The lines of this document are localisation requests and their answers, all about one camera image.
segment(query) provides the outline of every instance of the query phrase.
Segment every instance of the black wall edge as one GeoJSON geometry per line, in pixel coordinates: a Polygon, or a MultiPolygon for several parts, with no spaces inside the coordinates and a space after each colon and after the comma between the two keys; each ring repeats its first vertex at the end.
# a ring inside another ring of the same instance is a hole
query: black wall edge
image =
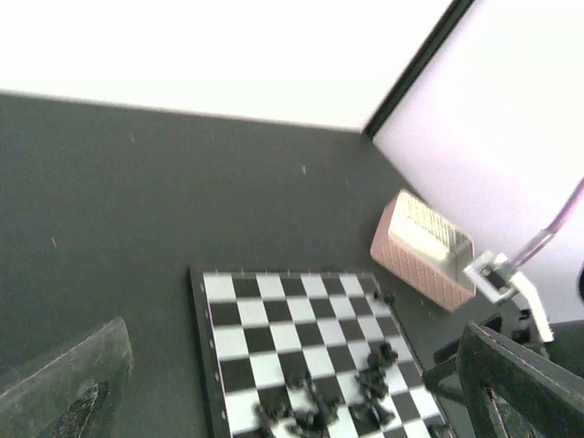
{"type": "Polygon", "coordinates": [[[426,37],[422,46],[418,49],[410,64],[408,64],[408,67],[401,73],[393,88],[367,122],[362,133],[370,140],[373,140],[385,120],[390,117],[400,104],[410,87],[422,74],[430,60],[474,2],[475,0],[453,0],[448,6],[446,12],[440,17],[430,35],[426,37]]]}

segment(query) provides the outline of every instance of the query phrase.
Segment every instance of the robotic arm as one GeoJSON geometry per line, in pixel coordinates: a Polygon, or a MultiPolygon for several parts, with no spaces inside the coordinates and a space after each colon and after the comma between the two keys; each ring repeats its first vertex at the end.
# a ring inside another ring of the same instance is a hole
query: robotic arm
{"type": "MultiPolygon", "coordinates": [[[[582,197],[584,197],[584,178],[552,223],[531,239],[515,257],[508,259],[503,254],[495,255],[486,251],[464,269],[466,276],[494,304],[502,304],[517,294],[522,295],[531,309],[537,332],[535,338],[542,343],[552,342],[554,335],[549,328],[548,317],[536,287],[519,268],[553,239],[582,197]]],[[[579,279],[579,293],[584,299],[584,267],[579,279]]]]}

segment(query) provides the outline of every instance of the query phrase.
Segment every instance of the gray surface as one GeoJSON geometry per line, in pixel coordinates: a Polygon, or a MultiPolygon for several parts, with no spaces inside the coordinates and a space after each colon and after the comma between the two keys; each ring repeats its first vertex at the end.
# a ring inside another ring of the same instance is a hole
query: gray surface
{"type": "MultiPolygon", "coordinates": [[[[183,438],[206,434],[187,266],[373,266],[407,184],[357,134],[0,97],[0,187],[0,372],[122,316],[114,437],[183,438]]],[[[490,312],[448,318],[391,282],[424,366],[490,312]]]]}

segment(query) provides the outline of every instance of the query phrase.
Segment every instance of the chessboard border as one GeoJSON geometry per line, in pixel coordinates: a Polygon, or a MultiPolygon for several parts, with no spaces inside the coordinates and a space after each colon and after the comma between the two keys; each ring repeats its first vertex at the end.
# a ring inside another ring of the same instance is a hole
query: chessboard border
{"type": "MultiPolygon", "coordinates": [[[[203,395],[206,396],[204,410],[205,410],[205,419],[207,422],[207,427],[212,432],[212,436],[214,438],[231,438],[231,430],[229,429],[229,422],[226,418],[226,406],[225,406],[225,399],[224,399],[224,392],[223,392],[223,385],[220,379],[220,370],[219,370],[219,361],[216,359],[216,354],[214,352],[214,336],[213,336],[213,327],[211,324],[211,320],[209,319],[209,303],[206,297],[206,291],[204,290],[204,274],[205,273],[225,273],[225,274],[236,274],[236,273],[267,273],[267,274],[354,274],[354,275],[362,275],[362,276],[371,276],[379,291],[383,292],[386,290],[386,287],[381,283],[379,276],[376,274],[374,269],[365,269],[365,268],[355,268],[355,269],[339,269],[332,266],[326,267],[318,267],[318,268],[306,268],[306,267],[299,267],[298,269],[281,269],[281,268],[256,268],[256,267],[246,267],[242,268],[238,267],[217,267],[217,266],[200,266],[200,265],[192,265],[189,267],[189,287],[190,287],[190,296],[191,296],[191,305],[193,311],[193,318],[194,318],[194,336],[197,342],[196,348],[198,352],[198,361],[200,370],[200,379],[201,379],[201,386],[203,389],[203,395]]],[[[391,313],[396,319],[398,324],[398,330],[400,331],[401,335],[407,341],[408,346],[411,350],[411,354],[413,357],[413,362],[415,366],[418,368],[418,371],[422,374],[423,367],[420,359],[418,358],[416,352],[413,350],[410,341],[407,338],[406,332],[402,327],[402,323],[400,322],[400,318],[395,310],[395,306],[390,305],[391,313]]],[[[442,401],[438,398],[434,397],[436,401],[436,405],[440,412],[443,421],[448,422],[448,416],[446,415],[443,406],[441,405],[442,401]]],[[[454,437],[457,436],[455,431],[451,431],[451,435],[454,434],[454,437]]]]}

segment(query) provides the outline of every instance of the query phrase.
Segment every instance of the black square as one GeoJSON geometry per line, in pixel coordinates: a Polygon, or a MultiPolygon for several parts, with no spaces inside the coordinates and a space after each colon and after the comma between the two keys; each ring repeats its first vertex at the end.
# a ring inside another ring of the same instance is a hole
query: black square
{"type": "Polygon", "coordinates": [[[329,295],[346,295],[345,288],[340,278],[323,278],[322,282],[329,295]]]}
{"type": "Polygon", "coordinates": [[[323,345],[325,341],[322,339],[320,329],[314,322],[306,324],[296,324],[296,331],[300,339],[300,345],[304,347],[311,347],[313,345],[323,345]]]}
{"type": "Polygon", "coordinates": [[[264,308],[266,308],[269,322],[289,322],[292,320],[288,303],[283,299],[264,301],[264,308]]]}
{"type": "Polygon", "coordinates": [[[400,426],[398,429],[387,431],[383,434],[383,438],[410,438],[405,430],[400,426]]]}
{"type": "Polygon", "coordinates": [[[260,298],[259,286],[255,278],[234,278],[235,296],[238,298],[260,298]]]}
{"type": "Polygon", "coordinates": [[[361,284],[361,289],[363,289],[363,292],[365,292],[366,295],[373,294],[379,290],[377,283],[372,276],[361,276],[359,282],[361,284]]]}
{"type": "Polygon", "coordinates": [[[312,298],[310,305],[314,311],[314,316],[317,318],[335,318],[335,311],[330,304],[328,298],[312,298]]]}
{"type": "Polygon", "coordinates": [[[328,347],[327,350],[335,372],[352,371],[357,369],[355,361],[350,355],[349,347],[346,345],[328,347]]]}
{"type": "Polygon", "coordinates": [[[395,404],[395,410],[400,415],[401,422],[408,422],[420,418],[418,408],[416,408],[416,404],[413,402],[413,398],[409,392],[392,395],[391,399],[393,400],[393,404],[395,404]]]}
{"type": "Polygon", "coordinates": [[[214,326],[241,325],[237,303],[211,303],[211,318],[214,326]]]}
{"type": "Polygon", "coordinates": [[[304,358],[302,351],[278,353],[277,356],[280,359],[280,366],[285,379],[290,374],[298,375],[299,373],[308,372],[307,360],[304,358]]]}
{"type": "Polygon", "coordinates": [[[304,288],[302,279],[300,278],[280,278],[282,287],[284,288],[284,295],[287,297],[305,297],[307,291],[304,288]]]}
{"type": "Polygon", "coordinates": [[[400,331],[395,325],[392,317],[378,317],[377,323],[380,325],[383,336],[399,336],[400,331]]]}
{"type": "Polygon", "coordinates": [[[425,418],[423,423],[426,425],[426,427],[439,426],[441,424],[444,424],[444,420],[442,419],[442,417],[440,415],[434,415],[432,417],[425,418]]]}
{"type": "Polygon", "coordinates": [[[256,386],[249,358],[222,361],[221,375],[225,392],[248,390],[256,386]]]}
{"type": "Polygon", "coordinates": [[[405,380],[408,388],[413,388],[416,386],[421,386],[422,376],[416,368],[416,364],[413,362],[401,362],[398,363],[398,368],[400,369],[401,375],[405,380]]]}
{"type": "Polygon", "coordinates": [[[363,340],[365,335],[363,335],[363,330],[356,319],[347,319],[345,321],[339,321],[340,328],[343,330],[346,340],[363,340]]]}
{"type": "Polygon", "coordinates": [[[325,400],[332,400],[338,398],[341,404],[345,404],[345,398],[343,397],[343,392],[340,390],[339,381],[335,376],[319,377],[313,379],[317,390],[325,400]]]}
{"type": "Polygon", "coordinates": [[[355,310],[355,315],[358,317],[362,317],[365,315],[372,315],[373,311],[369,305],[369,301],[365,297],[352,297],[349,298],[350,304],[353,306],[353,310],[355,310]]]}
{"type": "Polygon", "coordinates": [[[250,353],[274,351],[274,339],[270,327],[244,328],[245,342],[250,353]]]}
{"type": "Polygon", "coordinates": [[[355,424],[355,430],[358,436],[369,435],[370,433],[375,433],[380,431],[380,426],[377,420],[372,415],[366,415],[363,418],[357,418],[353,414],[353,410],[350,411],[350,416],[353,419],[353,424],[355,424]]]}
{"type": "Polygon", "coordinates": [[[260,404],[264,406],[264,409],[266,410],[276,408],[282,404],[288,409],[292,408],[288,391],[284,385],[257,390],[257,393],[259,395],[260,404]]]}

